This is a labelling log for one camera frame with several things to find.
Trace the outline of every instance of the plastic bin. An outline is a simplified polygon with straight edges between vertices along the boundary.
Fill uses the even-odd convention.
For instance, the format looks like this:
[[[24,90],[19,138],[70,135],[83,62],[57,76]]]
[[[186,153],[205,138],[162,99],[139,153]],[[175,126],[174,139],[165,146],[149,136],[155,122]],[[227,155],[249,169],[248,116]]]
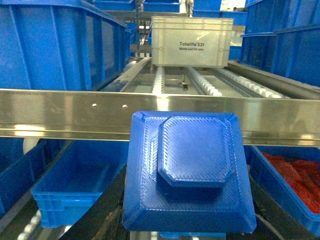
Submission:
[[[72,142],[31,193],[44,228],[73,225],[124,167],[128,142]]]
[[[272,72],[320,87],[320,24],[275,33],[278,40]]]
[[[260,152],[320,162],[320,151],[309,147],[245,146],[250,174],[284,210],[317,237],[320,237],[320,214],[311,212],[278,171]]]
[[[23,138],[0,138],[0,218],[35,183],[62,147],[60,140],[42,140],[25,155]]]
[[[125,30],[125,39],[126,39],[126,48],[125,48],[125,59],[128,60],[131,55],[131,50],[130,50],[130,35],[131,31],[129,29]]]
[[[195,18],[220,18],[220,11],[193,10],[192,16]]]
[[[148,45],[152,46],[152,30],[149,31],[146,39],[148,40]]]
[[[102,10],[133,11],[136,9],[135,0],[102,0],[94,1],[94,5]]]
[[[179,13],[180,4],[180,0],[144,0],[143,11]]]
[[[283,28],[308,26],[320,23],[320,2],[318,0],[288,0],[288,9]]]
[[[152,17],[152,64],[223,68],[228,64],[233,19]]]
[[[230,46],[229,60],[239,60],[241,56],[241,46]]]
[[[137,24],[135,22],[126,22],[126,26],[130,30],[130,44],[135,44]]]
[[[221,0],[194,0],[193,10],[220,11]]]
[[[289,0],[260,0],[246,5],[246,34],[267,33],[282,29],[288,14]]]
[[[222,11],[221,18],[234,19],[233,25],[245,26],[247,22],[246,11]]]
[[[270,72],[275,55],[277,35],[261,33],[245,34],[242,37],[240,62]]]
[[[81,0],[0,1],[0,88],[95,90],[125,67],[124,22]]]

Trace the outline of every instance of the red material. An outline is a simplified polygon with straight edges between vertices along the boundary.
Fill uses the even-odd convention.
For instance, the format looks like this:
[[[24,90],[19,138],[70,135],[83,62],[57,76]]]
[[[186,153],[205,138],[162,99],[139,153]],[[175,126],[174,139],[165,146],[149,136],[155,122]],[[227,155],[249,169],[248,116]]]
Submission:
[[[273,156],[266,152],[263,155],[311,212],[320,214],[320,162],[302,159],[286,162],[283,156]]]

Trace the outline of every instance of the white plastic crate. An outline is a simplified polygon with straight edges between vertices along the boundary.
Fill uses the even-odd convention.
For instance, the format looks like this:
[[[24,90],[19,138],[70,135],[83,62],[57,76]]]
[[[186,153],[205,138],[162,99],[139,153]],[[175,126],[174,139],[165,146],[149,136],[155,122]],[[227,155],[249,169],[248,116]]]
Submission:
[[[228,64],[232,18],[152,17],[152,64],[223,68]]]

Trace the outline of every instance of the blue crate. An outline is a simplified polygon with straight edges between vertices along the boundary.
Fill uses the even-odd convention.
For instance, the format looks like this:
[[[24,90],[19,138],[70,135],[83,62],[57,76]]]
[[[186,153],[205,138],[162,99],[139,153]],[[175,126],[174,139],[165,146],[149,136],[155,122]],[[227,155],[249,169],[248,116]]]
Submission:
[[[44,228],[73,225],[124,167],[128,142],[72,142],[31,193]]]
[[[245,146],[250,174],[284,210],[317,237],[320,237],[320,214],[311,212],[260,152],[320,162],[320,151],[308,147]]]
[[[277,35],[272,32],[242,35],[240,62],[260,70],[272,70]]]
[[[289,0],[252,1],[247,7],[246,34],[267,33],[282,29],[288,14]]]
[[[220,17],[227,19],[234,19],[233,25],[245,26],[247,22],[246,11],[222,11]]]
[[[272,73],[320,87],[320,24],[275,31]]]
[[[220,18],[220,11],[193,10],[192,16],[195,18]]]
[[[193,10],[220,11],[221,0],[194,0]]]
[[[126,25],[83,0],[0,1],[0,88],[94,90],[126,65]]]
[[[0,218],[39,179],[62,147],[60,140],[42,140],[23,154],[23,138],[0,138]]]
[[[241,56],[241,46],[230,46],[229,60],[239,60]]]
[[[125,47],[125,59],[128,60],[131,55],[131,50],[130,50],[130,35],[131,31],[129,29],[125,30],[125,39],[126,39],[126,47]]]
[[[234,114],[133,115],[122,218],[127,230],[253,232],[250,193]]]
[[[130,45],[136,42],[136,27],[137,24],[135,22],[126,22],[127,29],[125,30],[125,37],[126,37],[126,59],[128,60],[132,56],[132,52],[130,49]]]
[[[320,2],[318,0],[288,1],[283,28],[320,24]]]
[[[180,4],[180,0],[144,0],[143,11],[179,13]]]
[[[148,40],[148,45],[152,46],[152,30],[151,30],[151,28],[150,28],[148,35],[146,36],[146,39]]]
[[[135,0],[102,0],[94,1],[94,5],[102,10],[133,11],[136,9]]]
[[[136,43],[136,35],[137,35],[137,23],[135,22],[126,22],[127,28],[130,30],[130,44]]]

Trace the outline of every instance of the metal frame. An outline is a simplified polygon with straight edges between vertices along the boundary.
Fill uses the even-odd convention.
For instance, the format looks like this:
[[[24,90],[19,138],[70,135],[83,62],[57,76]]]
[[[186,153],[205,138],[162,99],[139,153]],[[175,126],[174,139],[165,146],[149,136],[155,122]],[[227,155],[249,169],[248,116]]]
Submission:
[[[244,144],[320,146],[320,100],[1,89],[0,102],[3,137],[128,141],[137,111],[224,112]]]

